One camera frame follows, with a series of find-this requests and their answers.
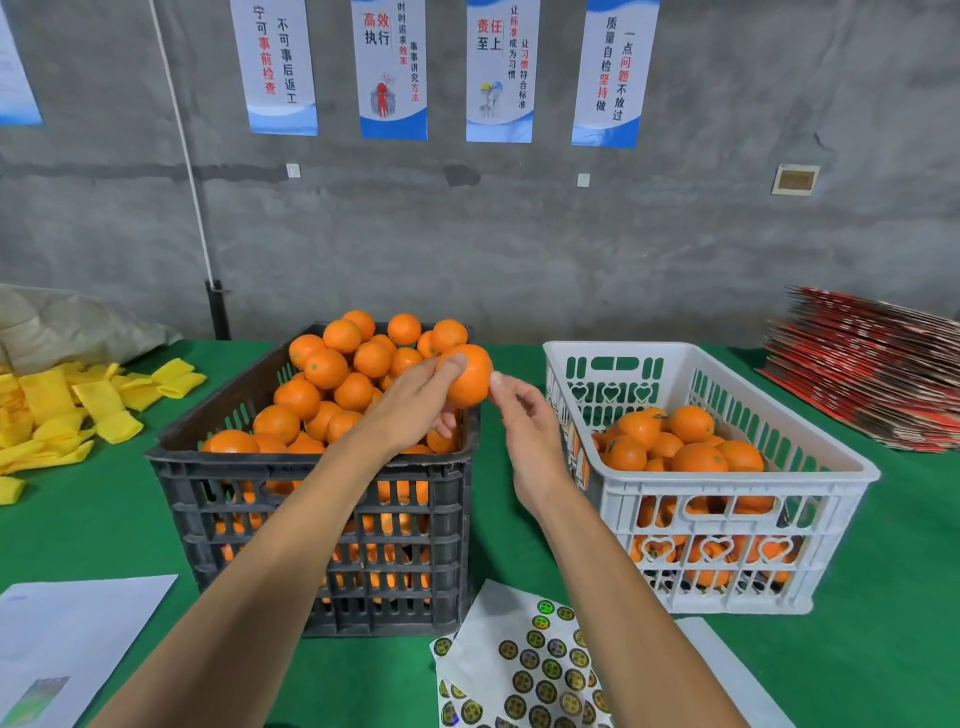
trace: orange fruit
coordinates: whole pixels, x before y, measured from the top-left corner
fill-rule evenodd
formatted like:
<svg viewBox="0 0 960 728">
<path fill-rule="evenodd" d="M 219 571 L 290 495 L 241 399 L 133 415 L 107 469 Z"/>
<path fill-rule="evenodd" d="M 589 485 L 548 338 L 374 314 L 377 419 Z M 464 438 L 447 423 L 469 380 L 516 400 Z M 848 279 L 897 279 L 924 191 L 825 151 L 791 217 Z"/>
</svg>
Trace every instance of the orange fruit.
<svg viewBox="0 0 960 728">
<path fill-rule="evenodd" d="M 387 335 L 399 347 L 412 347 L 420 338 L 423 328 L 412 313 L 398 313 L 387 325 Z"/>
<path fill-rule="evenodd" d="M 300 433 L 300 418 L 286 407 L 271 404 L 253 418 L 253 433 L 274 435 L 289 445 Z"/>
<path fill-rule="evenodd" d="M 290 342 L 287 352 L 290 354 L 290 361 L 293 362 L 294 366 L 303 369 L 306 366 L 307 359 L 320 349 L 326 349 L 324 340 L 317 334 L 305 333 Z"/>
<path fill-rule="evenodd" d="M 649 450 L 660 435 L 660 420 L 642 412 L 628 412 L 616 421 L 616 429 L 622 435 L 630 435 L 643 449 Z"/>
<path fill-rule="evenodd" d="M 674 473 L 726 473 L 730 469 L 720 450 L 703 443 L 684 445 L 677 450 L 670 468 Z"/>
<path fill-rule="evenodd" d="M 239 429 L 217 432 L 204 443 L 204 452 L 260 452 L 252 435 Z"/>
<path fill-rule="evenodd" d="M 717 445 L 733 473 L 763 473 L 763 455 L 750 443 L 737 440 Z"/>
<path fill-rule="evenodd" d="M 359 412 L 350 410 L 335 414 L 330 418 L 330 422 L 326 424 L 326 441 L 328 443 L 337 442 L 337 440 L 347 434 L 347 430 L 360 422 L 361 417 L 363 417 L 363 415 Z"/>
<path fill-rule="evenodd" d="M 376 322 L 366 311 L 352 310 L 344 314 L 345 321 L 352 321 L 360 329 L 360 339 L 370 341 L 376 331 Z"/>
<path fill-rule="evenodd" d="M 702 443 L 713 434 L 713 418 L 706 409 L 696 404 L 685 404 L 675 409 L 667 423 L 670 431 L 685 445 Z"/>
<path fill-rule="evenodd" d="M 618 435 L 607 447 L 602 460 L 616 471 L 642 471 L 647 465 L 647 448 L 630 435 Z"/>
<path fill-rule="evenodd" d="M 459 321 L 444 319 L 433 327 L 433 348 L 437 353 L 447 352 L 467 342 L 467 327 Z"/>
<path fill-rule="evenodd" d="M 344 383 L 333 390 L 333 400 L 354 412 L 366 412 L 372 399 L 373 385 L 359 372 L 348 374 Z"/>
<path fill-rule="evenodd" d="M 487 350 L 476 344 L 461 344 L 447 349 L 437 359 L 437 369 L 451 356 L 461 353 L 467 358 L 467 368 L 454 379 L 446 392 L 446 400 L 455 407 L 473 407 L 487 398 L 493 362 Z"/>
<path fill-rule="evenodd" d="M 291 379 L 274 392 L 274 404 L 289 409 L 305 422 L 317 416 L 321 399 L 317 388 L 304 379 Z"/>
<path fill-rule="evenodd" d="M 380 379 L 390 371 L 393 354 L 378 341 L 361 344 L 353 355 L 353 368 L 370 379 Z"/>
<path fill-rule="evenodd" d="M 417 339 L 417 351 L 424 359 L 436 356 L 437 352 L 433 348 L 433 331 L 424 331 Z"/>
<path fill-rule="evenodd" d="M 261 432 L 258 435 L 253 435 L 253 439 L 256 440 L 256 444 L 260 448 L 260 452 L 273 455 L 287 451 L 286 444 L 276 435 L 271 435 L 268 432 Z"/>
<path fill-rule="evenodd" d="M 336 389 L 344 383 L 350 367 L 340 352 L 323 349 L 309 358 L 303 373 L 307 381 L 319 389 Z"/>
<path fill-rule="evenodd" d="M 396 379 L 406 372 L 410 367 L 416 366 L 423 361 L 423 356 L 416 349 L 402 347 L 396 350 L 394 360 L 390 364 L 390 376 Z"/>
<path fill-rule="evenodd" d="M 684 446 L 684 441 L 672 432 L 661 432 L 657 435 L 657 441 L 650 448 L 651 457 L 670 460 L 677 454 L 677 450 Z"/>
<path fill-rule="evenodd" d="M 317 410 L 317 416 L 310 422 L 304 423 L 303 429 L 314 440 L 325 440 L 326 426 L 330 422 L 330 418 L 343 411 L 343 407 L 335 401 L 322 401 L 320 408 Z"/>
</svg>

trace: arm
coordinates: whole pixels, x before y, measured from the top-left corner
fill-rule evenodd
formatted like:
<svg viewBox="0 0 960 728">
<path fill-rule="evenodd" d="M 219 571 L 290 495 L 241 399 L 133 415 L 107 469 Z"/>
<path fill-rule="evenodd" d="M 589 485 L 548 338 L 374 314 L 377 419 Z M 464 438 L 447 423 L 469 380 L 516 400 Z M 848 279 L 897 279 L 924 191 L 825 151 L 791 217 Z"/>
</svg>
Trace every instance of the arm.
<svg viewBox="0 0 960 728">
<path fill-rule="evenodd" d="M 452 357 L 435 375 L 432 360 L 405 372 L 329 447 L 90 728 L 262 726 L 353 507 L 380 468 L 434 424 L 464 365 Z"/>
<path fill-rule="evenodd" d="M 564 576 L 619 728 L 749 728 L 707 663 L 577 490 L 540 391 L 494 374 L 520 502 Z"/>
</svg>

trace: plastic crate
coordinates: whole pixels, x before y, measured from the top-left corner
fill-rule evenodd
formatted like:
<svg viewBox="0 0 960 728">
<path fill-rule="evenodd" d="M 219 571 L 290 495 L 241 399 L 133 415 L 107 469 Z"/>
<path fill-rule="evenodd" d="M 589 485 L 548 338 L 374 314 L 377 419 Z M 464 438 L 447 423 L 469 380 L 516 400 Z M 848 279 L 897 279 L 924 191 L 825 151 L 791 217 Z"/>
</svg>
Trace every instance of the plastic crate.
<svg viewBox="0 0 960 728">
<path fill-rule="evenodd" d="M 325 326 L 301 333 L 319 335 Z M 386 327 L 378 323 L 377 333 Z M 266 483 L 303 480 L 322 457 L 198 451 L 218 430 L 250 431 L 256 413 L 273 404 L 274 390 L 297 372 L 289 344 L 164 428 L 158 447 L 146 453 L 201 591 L 283 502 Z M 356 504 L 318 585 L 304 637 L 445 635 L 460 627 L 470 606 L 470 488 L 479 407 L 464 413 L 461 431 L 457 452 L 399 455 L 380 471 Z M 388 503 L 381 504 L 380 488 L 389 488 Z M 409 504 L 399 500 L 398 488 L 409 492 Z M 424 494 L 426 502 L 420 502 Z"/>
<path fill-rule="evenodd" d="M 880 476 L 870 461 L 691 344 L 543 348 L 570 473 L 670 612 L 813 608 L 857 504 Z M 767 472 L 625 473 L 600 461 L 591 433 L 625 412 L 688 403 L 713 415 L 721 437 L 753 443 Z M 757 496 L 774 499 L 769 512 L 736 512 L 739 497 Z"/>
</svg>

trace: right hand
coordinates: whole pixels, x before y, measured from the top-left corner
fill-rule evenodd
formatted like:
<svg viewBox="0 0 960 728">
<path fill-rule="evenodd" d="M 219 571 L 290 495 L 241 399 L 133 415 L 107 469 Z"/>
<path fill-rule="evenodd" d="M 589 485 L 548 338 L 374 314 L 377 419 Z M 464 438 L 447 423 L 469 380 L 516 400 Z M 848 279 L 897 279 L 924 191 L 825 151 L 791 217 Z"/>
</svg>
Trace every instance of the right hand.
<svg viewBox="0 0 960 728">
<path fill-rule="evenodd" d="M 494 372 L 490 393 L 507 428 L 516 496 L 539 521 L 550 493 L 572 485 L 564 462 L 560 422 L 540 390 L 514 376 Z"/>
</svg>

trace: concrete wall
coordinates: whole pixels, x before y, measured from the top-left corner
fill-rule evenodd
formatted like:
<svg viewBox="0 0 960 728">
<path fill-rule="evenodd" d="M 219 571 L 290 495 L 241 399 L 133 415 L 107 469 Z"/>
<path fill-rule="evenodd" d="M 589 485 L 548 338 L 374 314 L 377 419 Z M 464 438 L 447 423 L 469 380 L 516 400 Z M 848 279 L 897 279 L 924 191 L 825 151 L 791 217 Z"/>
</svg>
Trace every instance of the concrete wall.
<svg viewBox="0 0 960 728">
<path fill-rule="evenodd" d="M 742 345 L 794 282 L 960 307 L 954 0 L 664 0 L 632 151 L 569 144 L 583 0 L 543 2 L 511 146 L 464 141 L 463 2 L 427 0 L 427 143 L 360 138 L 347 0 L 307 0 L 319 139 L 250 133 L 227 0 L 157 4 L 234 337 L 364 307 L 488 342 Z M 211 335 L 146 0 L 4 5 L 46 124 L 0 130 L 0 280 Z M 780 162 L 822 164 L 816 196 L 771 197 Z"/>
</svg>

